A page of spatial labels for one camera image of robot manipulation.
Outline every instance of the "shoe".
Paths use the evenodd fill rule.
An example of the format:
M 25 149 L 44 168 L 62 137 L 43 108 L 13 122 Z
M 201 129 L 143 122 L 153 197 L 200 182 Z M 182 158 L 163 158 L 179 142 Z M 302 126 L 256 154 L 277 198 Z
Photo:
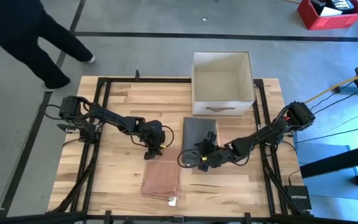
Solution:
M 45 91 L 46 93 L 50 93 L 51 91 L 57 90 L 57 89 L 50 89 L 50 88 L 46 87 L 44 83 L 41 84 L 41 88 L 44 89 L 44 91 Z
M 93 63 L 96 60 L 95 56 L 92 56 L 91 60 L 87 61 L 86 63 Z
M 53 92 L 53 91 L 55 91 L 55 90 L 57 90 L 57 89 L 63 88 L 64 86 L 67 86 L 69 83 L 70 83 L 70 81 L 69 81 L 67 84 L 65 84 L 65 85 L 63 85 L 63 86 L 61 86 L 61 87 L 59 87 L 59 88 L 48 88 L 48 87 L 46 87 L 45 84 L 43 83 L 43 84 L 41 84 L 41 88 L 43 88 L 45 92 L 50 93 L 50 92 Z

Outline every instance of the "black jacket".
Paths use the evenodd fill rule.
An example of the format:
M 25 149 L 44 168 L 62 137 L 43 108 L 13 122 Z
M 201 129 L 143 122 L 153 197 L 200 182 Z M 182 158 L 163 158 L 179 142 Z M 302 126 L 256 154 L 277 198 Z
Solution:
M 40 0 L 0 0 L 0 42 L 28 32 L 38 24 L 43 13 Z

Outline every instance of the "red crate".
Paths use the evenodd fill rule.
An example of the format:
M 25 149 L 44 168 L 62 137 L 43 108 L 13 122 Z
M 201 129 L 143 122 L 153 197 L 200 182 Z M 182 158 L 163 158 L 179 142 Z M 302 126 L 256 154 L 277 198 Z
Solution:
M 354 13 L 339 16 L 319 16 L 310 0 L 302 0 L 298 7 L 306 28 L 309 30 L 343 29 L 351 27 L 358 20 L 358 0 L 351 0 Z

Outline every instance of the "folded cloth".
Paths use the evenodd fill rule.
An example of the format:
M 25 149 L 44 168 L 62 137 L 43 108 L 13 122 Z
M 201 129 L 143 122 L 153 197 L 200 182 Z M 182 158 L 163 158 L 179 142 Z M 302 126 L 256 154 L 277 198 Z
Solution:
M 180 175 L 181 169 L 176 162 L 147 161 L 140 192 L 158 198 L 178 198 Z

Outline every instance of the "wooden tabletop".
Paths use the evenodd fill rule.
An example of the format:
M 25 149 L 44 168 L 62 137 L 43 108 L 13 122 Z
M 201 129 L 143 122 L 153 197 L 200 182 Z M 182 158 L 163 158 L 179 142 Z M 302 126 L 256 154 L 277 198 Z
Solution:
M 97 79 L 98 77 L 83 77 L 78 96 L 93 101 Z M 264 83 L 270 117 L 274 118 L 284 107 L 280 84 L 276 78 L 264 78 Z M 258 89 L 257 97 L 263 124 L 264 116 Z M 107 109 L 122 116 L 141 116 L 146 121 L 161 121 L 175 133 L 173 144 L 164 150 L 181 149 L 183 118 L 192 116 L 191 84 L 113 83 Z M 243 116 L 205 118 L 217 120 L 220 144 L 256 131 L 252 107 Z M 66 140 L 77 137 L 77 134 L 68 134 Z M 285 137 L 285 140 L 293 143 L 292 138 Z M 83 143 L 80 142 L 68 144 L 63 148 L 49 210 L 57 207 L 74 186 L 82 149 Z M 104 125 L 89 214 L 103 215 L 106 210 L 111 210 L 113 215 L 242 217 L 245 212 L 249 212 L 252 217 L 270 216 L 258 146 L 244 167 L 226 163 L 217 169 L 210 168 L 207 173 L 196 168 L 182 169 L 181 190 L 176 207 L 168 206 L 166 200 L 141 196 L 144 152 L 143 147 L 133 145 L 130 137 L 120 133 L 116 127 Z M 285 143 L 279 145 L 277 156 L 285 185 L 288 183 L 288 175 L 299 169 L 298 160 L 293 148 Z M 295 185 L 303 184 L 299 172 L 291 176 L 291 181 Z M 279 213 L 278 193 L 273 183 L 272 188 L 276 212 Z

